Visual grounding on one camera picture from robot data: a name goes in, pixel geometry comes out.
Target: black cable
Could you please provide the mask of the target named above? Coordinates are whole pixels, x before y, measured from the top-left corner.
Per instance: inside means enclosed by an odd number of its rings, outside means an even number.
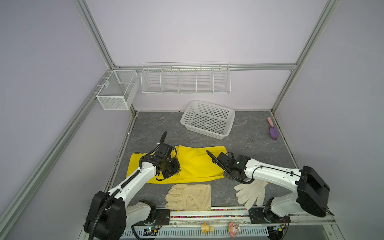
[[[127,181],[125,181],[122,185],[121,188],[123,189],[132,179],[134,179],[138,174],[140,173],[140,170],[137,170],[132,176],[128,178]]]
[[[231,157],[233,158],[234,155],[233,155],[233,152],[227,152],[226,155],[228,155],[228,153],[231,153]]]
[[[145,157],[148,156],[148,155],[151,155],[151,154],[152,154],[154,151],[156,151],[159,147],[160,147],[160,145],[158,144],[152,151],[150,151],[149,153],[147,153],[147,154],[145,155]]]
[[[257,168],[254,169],[254,171],[252,172],[252,179],[253,179],[253,174],[255,173],[256,169],[258,169],[258,168],[262,168],[262,167],[263,167],[263,166],[259,166],[259,167],[257,167]]]
[[[216,165],[217,163],[220,163],[220,168],[223,169],[227,174],[229,174],[229,170],[224,166],[224,164],[217,158],[215,157],[210,151],[206,150],[208,156],[210,156],[210,158],[212,158],[213,160],[215,160],[216,162]]]
[[[163,181],[163,180],[165,180],[164,177],[163,177],[163,179],[158,179],[158,177],[160,177],[160,173],[157,175],[156,180],[157,180],[157,181]]]
[[[118,194],[120,192],[120,189],[116,189],[116,191],[114,191],[108,198],[107,200],[105,200],[104,204],[101,206],[101,208],[99,209],[99,211],[97,212],[97,215],[95,217],[95,220],[93,221],[93,225],[91,227],[91,230],[89,232],[89,240],[93,240],[93,236],[94,236],[94,233],[95,233],[95,230],[96,230],[96,227],[97,227],[97,224],[99,223],[99,220],[101,218],[101,216],[103,215],[105,209],[107,208],[107,206],[109,205],[109,203],[111,202],[111,200],[116,196],[116,194]]]
[[[167,136],[167,131],[165,131],[163,135],[161,135],[160,142],[159,142],[160,144],[164,142],[164,140],[166,139],[166,136]]]
[[[217,157],[215,157],[210,151],[206,150],[206,152],[207,152],[207,154],[208,154],[213,160],[215,160],[216,162],[220,163],[220,165],[221,165],[220,168],[222,168],[222,169],[229,175],[229,171],[230,171],[230,170],[228,170],[228,169],[224,166],[224,164],[223,164]],[[232,176],[232,178],[233,178],[236,182],[239,182],[239,183],[242,183],[242,184],[251,184],[251,183],[254,181],[254,179],[251,179],[251,180],[249,180],[249,181],[247,181],[247,182],[244,182],[244,181],[242,181],[242,180],[240,180],[240,179],[235,178],[234,176]]]
[[[274,169],[274,170],[278,170],[278,171],[282,171],[282,172],[289,173],[289,174],[291,174],[291,175],[298,176],[299,178],[301,178],[301,179],[305,182],[304,178],[302,178],[300,175],[294,174],[293,172],[287,172],[287,171],[284,171],[284,170],[281,170],[281,169],[277,169],[277,168],[273,168],[273,167],[267,167],[267,166],[263,166],[263,165],[261,165],[261,167],[262,167],[262,168],[263,168],[263,167],[266,167],[266,168],[270,168],[270,169]]]
[[[287,235],[288,228],[289,228],[289,223],[288,223],[288,225],[287,225],[287,229],[285,230],[285,234],[284,234],[284,236],[283,236],[280,240],[283,240],[283,238],[285,237],[285,235]]]
[[[122,185],[121,188],[124,188],[134,177],[136,177],[140,173],[140,170],[137,170],[130,178],[128,178],[127,181],[125,181]],[[95,220],[93,221],[93,225],[91,227],[91,230],[89,232],[89,240],[93,240],[94,237],[94,232],[96,230],[97,224],[99,223],[99,220],[101,216],[103,215],[105,209],[109,206],[111,200],[120,192],[120,189],[116,189],[108,198],[105,200],[104,204],[101,206],[99,211],[97,212],[97,215],[95,217]]]
[[[251,180],[249,180],[249,181],[247,181],[247,182],[244,182],[244,181],[241,181],[240,179],[235,178],[234,176],[232,176],[232,178],[233,178],[236,182],[239,182],[239,183],[242,183],[242,184],[251,184],[251,183],[253,183],[253,181],[254,181],[254,179],[251,179]]]
[[[175,147],[173,147],[173,149],[175,150],[175,157],[177,157],[177,150]]]
[[[136,233],[135,228],[133,227],[133,225],[131,226],[131,229],[132,229],[133,235],[135,236],[135,238],[136,238],[137,240],[143,240],[143,239],[141,239],[141,238],[137,235],[137,233]]]
[[[335,215],[331,212],[331,210],[329,210],[329,207],[327,207],[327,208],[325,209],[325,211],[326,211],[327,213],[331,214],[332,216],[335,216]]]

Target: yellow towel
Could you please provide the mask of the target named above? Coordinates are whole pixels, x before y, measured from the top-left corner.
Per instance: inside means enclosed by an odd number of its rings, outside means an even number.
[[[168,183],[187,183],[187,182],[206,182],[223,178],[224,170],[212,163],[212,159],[208,156],[206,150],[209,150],[215,157],[221,152],[227,152],[225,147],[202,147],[192,148],[179,146],[177,149],[177,159],[180,163],[180,172],[163,181],[157,181],[156,177],[148,181],[148,183],[168,184]],[[134,153],[128,166],[127,177],[131,175],[138,167],[139,160],[145,153]]]

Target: beige leather glove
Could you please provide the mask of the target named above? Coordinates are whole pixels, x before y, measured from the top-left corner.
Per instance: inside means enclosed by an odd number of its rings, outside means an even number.
[[[237,202],[244,204],[245,209],[249,210],[256,202],[258,207],[263,206],[265,198],[265,186],[268,183],[263,180],[255,179],[251,184],[239,184],[235,186]]]
[[[211,185],[176,184],[166,195],[166,208],[187,211],[211,210]]]

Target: white wire basket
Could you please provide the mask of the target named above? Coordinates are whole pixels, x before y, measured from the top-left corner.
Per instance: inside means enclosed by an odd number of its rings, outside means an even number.
[[[228,94],[229,64],[143,68],[141,88],[144,94]]]
[[[129,110],[139,85],[136,71],[113,70],[96,97],[105,110]]]
[[[192,101],[180,122],[190,131],[221,140],[229,135],[234,119],[233,109],[202,101]]]

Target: white wall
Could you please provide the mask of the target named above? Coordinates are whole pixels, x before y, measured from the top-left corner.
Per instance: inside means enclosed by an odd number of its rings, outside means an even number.
[[[299,163],[329,184],[346,240],[383,238],[383,11],[342,1],[277,110]]]
[[[0,214],[106,71],[71,0],[0,3]]]
[[[77,239],[93,196],[104,190],[130,120],[97,102],[8,240]]]
[[[294,63],[326,0],[87,0],[114,62]]]
[[[289,70],[232,71],[230,94],[145,95],[140,87],[133,105],[140,111],[183,111],[191,101],[200,100],[235,110],[271,109],[289,73]]]

